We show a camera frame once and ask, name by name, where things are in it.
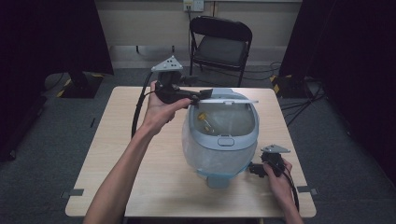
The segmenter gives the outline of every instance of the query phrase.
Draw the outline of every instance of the hand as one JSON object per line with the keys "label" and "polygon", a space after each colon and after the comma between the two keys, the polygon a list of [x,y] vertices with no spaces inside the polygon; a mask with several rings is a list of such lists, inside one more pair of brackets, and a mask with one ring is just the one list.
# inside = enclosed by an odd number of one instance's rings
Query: hand
{"label": "hand", "polygon": [[[291,172],[292,165],[285,159],[283,159],[283,162],[285,163],[286,169]],[[280,177],[276,177],[269,164],[265,163],[263,167],[265,172],[268,174],[271,191],[274,193],[279,205],[283,209],[289,205],[294,206],[289,180],[283,174]]]}
{"label": "hand", "polygon": [[[150,84],[150,90],[155,91],[156,81]],[[188,106],[191,100],[181,99],[171,105],[162,102],[155,93],[151,93],[148,98],[148,109],[143,120],[142,127],[147,127],[153,135],[160,132],[165,123],[171,121],[175,117],[176,111]]]}

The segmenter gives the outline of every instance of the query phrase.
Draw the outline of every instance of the chair backrest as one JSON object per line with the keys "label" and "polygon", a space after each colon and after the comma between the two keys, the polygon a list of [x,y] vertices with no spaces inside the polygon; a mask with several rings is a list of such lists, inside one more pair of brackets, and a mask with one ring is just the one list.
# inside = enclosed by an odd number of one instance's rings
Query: chair backrest
{"label": "chair backrest", "polygon": [[240,21],[230,21],[209,16],[199,16],[190,22],[191,36],[209,35],[238,41],[246,41],[250,44],[253,34],[251,30]]}

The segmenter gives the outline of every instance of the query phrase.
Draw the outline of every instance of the person's left hand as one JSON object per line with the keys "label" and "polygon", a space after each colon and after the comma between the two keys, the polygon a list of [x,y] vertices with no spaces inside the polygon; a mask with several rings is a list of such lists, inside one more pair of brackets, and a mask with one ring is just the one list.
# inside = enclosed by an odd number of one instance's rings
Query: person's left hand
{"label": "person's left hand", "polygon": [[[155,91],[155,83],[150,84],[150,91]],[[162,102],[155,92],[151,93],[148,98],[148,109],[143,120],[143,127],[147,127],[155,135],[160,132],[165,123],[171,121],[175,117],[176,111],[185,108],[191,103],[188,98],[178,100],[173,104],[167,105]]]}

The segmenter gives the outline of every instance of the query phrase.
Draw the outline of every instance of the wooden tabletop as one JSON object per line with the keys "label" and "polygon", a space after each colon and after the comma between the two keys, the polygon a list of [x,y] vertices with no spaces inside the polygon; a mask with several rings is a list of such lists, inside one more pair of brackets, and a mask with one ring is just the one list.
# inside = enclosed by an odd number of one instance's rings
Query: wooden tabletop
{"label": "wooden tabletop", "polygon": [[[182,88],[199,91],[207,88]],[[276,144],[291,150],[282,154],[292,165],[296,187],[306,186],[290,134],[278,101],[271,89],[233,89],[248,99],[258,100],[260,134],[253,162],[260,163],[260,149]],[[75,189],[82,196],[71,196],[65,212],[84,217],[95,192],[127,147],[135,105],[141,87],[117,87],[92,140]],[[139,119],[143,120],[147,101]],[[268,178],[259,178],[248,170],[231,180],[227,189],[211,189],[187,164],[181,146],[181,129],[187,110],[177,111],[151,141],[138,171],[127,208],[127,217],[282,217],[268,186]],[[313,217],[316,208],[309,192],[299,192],[300,214]]]}

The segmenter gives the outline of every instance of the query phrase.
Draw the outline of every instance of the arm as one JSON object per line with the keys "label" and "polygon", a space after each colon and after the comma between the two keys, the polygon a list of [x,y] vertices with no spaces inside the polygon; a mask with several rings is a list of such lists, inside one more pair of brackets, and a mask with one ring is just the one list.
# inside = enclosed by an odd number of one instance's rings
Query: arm
{"label": "arm", "polygon": [[[286,168],[291,172],[291,164],[285,159],[283,159],[283,161],[286,165]],[[286,223],[304,223],[294,204],[288,179],[283,175],[276,177],[272,167],[269,164],[265,163],[263,166],[265,173],[268,174],[271,191],[274,193],[276,200],[285,215]]]}
{"label": "arm", "polygon": [[[152,91],[155,89],[154,83],[151,83]],[[149,96],[148,110],[142,125],[96,192],[84,223],[116,223],[123,217],[134,179],[149,142],[160,132],[163,125],[175,116],[177,110],[190,103],[190,99],[182,99],[166,105],[155,94]]]}

